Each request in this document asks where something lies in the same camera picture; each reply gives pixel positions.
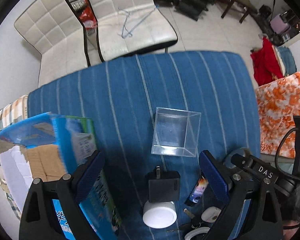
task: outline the charger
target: charger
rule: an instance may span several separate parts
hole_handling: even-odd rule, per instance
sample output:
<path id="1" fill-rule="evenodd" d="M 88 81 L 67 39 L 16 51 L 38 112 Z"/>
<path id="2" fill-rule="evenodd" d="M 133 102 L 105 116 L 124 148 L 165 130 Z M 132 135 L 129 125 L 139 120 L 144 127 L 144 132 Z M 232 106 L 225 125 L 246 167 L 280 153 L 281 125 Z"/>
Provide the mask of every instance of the charger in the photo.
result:
<path id="1" fill-rule="evenodd" d="M 148 173 L 149 202 L 168 202 L 179 200 L 180 174 L 177 171 L 155 171 Z"/>

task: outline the screw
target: screw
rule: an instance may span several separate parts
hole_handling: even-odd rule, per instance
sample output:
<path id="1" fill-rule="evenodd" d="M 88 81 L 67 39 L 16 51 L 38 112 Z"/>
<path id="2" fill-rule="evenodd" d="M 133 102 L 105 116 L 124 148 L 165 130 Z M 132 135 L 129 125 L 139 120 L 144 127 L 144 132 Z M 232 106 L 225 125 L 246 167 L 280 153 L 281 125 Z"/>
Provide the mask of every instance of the screw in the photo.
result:
<path id="1" fill-rule="evenodd" d="M 71 174 L 65 174 L 62 176 L 63 180 L 69 180 L 71 179 Z"/>
<path id="2" fill-rule="evenodd" d="M 240 180 L 241 179 L 241 176 L 239 175 L 239 174 L 233 174 L 232 175 L 232 178 L 234 179 L 234 180 Z"/>
<path id="3" fill-rule="evenodd" d="M 39 182 L 40 182 L 39 178 L 36 178 L 36 179 L 33 180 L 33 184 L 39 184 Z"/>
<path id="4" fill-rule="evenodd" d="M 271 180 L 268 179 L 268 178 L 264 178 L 264 179 L 263 179 L 263 182 L 266 183 L 266 184 L 270 184 L 270 183 L 271 183 Z"/>

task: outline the transparent acrylic container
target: transparent acrylic container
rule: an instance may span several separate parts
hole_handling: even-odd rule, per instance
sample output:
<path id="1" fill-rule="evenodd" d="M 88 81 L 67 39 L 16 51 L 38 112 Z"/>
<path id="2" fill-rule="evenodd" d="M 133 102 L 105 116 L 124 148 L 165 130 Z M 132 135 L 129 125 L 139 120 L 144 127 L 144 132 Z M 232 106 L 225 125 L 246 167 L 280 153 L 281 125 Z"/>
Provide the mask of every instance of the transparent acrylic container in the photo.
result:
<path id="1" fill-rule="evenodd" d="M 201 113 L 157 107 L 152 154 L 196 157 Z"/>

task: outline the white chair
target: white chair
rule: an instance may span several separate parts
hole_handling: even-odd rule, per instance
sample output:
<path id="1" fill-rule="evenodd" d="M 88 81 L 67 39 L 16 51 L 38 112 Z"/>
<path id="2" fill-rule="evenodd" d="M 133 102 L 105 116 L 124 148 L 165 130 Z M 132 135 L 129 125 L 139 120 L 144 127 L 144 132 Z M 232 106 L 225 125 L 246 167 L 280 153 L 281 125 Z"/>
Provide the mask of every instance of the white chair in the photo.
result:
<path id="1" fill-rule="evenodd" d="M 102 61 L 167 48 L 178 41 L 175 30 L 155 8 L 153 0 L 89 0 L 89 3 L 98 21 L 96 39 L 90 42 Z"/>
<path id="2" fill-rule="evenodd" d="M 42 55 L 38 87 L 90 66 L 86 30 L 68 0 L 36 0 L 14 26 Z"/>

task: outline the white round lid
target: white round lid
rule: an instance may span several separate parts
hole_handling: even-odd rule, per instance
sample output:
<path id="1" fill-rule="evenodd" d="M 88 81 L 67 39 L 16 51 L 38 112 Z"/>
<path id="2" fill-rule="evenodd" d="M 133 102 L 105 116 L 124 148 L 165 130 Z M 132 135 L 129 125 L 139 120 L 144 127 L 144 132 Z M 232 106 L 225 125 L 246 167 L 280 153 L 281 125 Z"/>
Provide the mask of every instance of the white round lid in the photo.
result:
<path id="1" fill-rule="evenodd" d="M 176 219 L 176 212 L 169 207 L 154 207 L 143 214 L 143 222 L 151 228 L 169 227 Z"/>

